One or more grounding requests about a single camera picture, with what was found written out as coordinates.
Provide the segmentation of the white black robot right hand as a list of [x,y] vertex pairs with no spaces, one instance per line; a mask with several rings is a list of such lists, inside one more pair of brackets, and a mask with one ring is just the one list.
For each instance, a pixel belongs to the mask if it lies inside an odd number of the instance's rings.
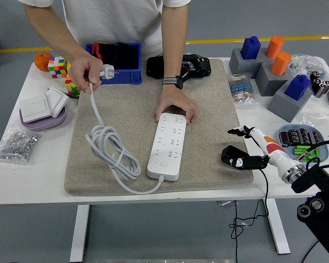
[[274,139],[264,134],[260,129],[247,126],[240,126],[228,130],[229,134],[252,138],[259,146],[262,152],[269,157],[269,163],[277,167],[279,177],[285,183],[293,183],[292,177],[299,177],[305,173],[305,165],[295,159],[292,159],[286,151]]

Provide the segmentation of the person's right hand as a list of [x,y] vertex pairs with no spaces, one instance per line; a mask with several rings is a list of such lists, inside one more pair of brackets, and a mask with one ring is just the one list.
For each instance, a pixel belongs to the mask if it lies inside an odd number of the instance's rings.
[[69,75],[72,82],[81,91],[91,95],[101,84],[100,72],[103,69],[103,62],[85,50],[65,55],[65,58],[71,64]]

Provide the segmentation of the person's left hand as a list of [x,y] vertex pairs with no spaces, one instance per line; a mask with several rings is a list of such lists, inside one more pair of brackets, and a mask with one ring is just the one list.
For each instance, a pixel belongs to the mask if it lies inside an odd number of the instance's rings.
[[162,86],[162,93],[158,107],[155,111],[155,118],[158,122],[162,112],[170,107],[176,106],[185,112],[187,124],[193,123],[198,117],[198,102],[189,99],[180,89],[174,84],[165,84]]

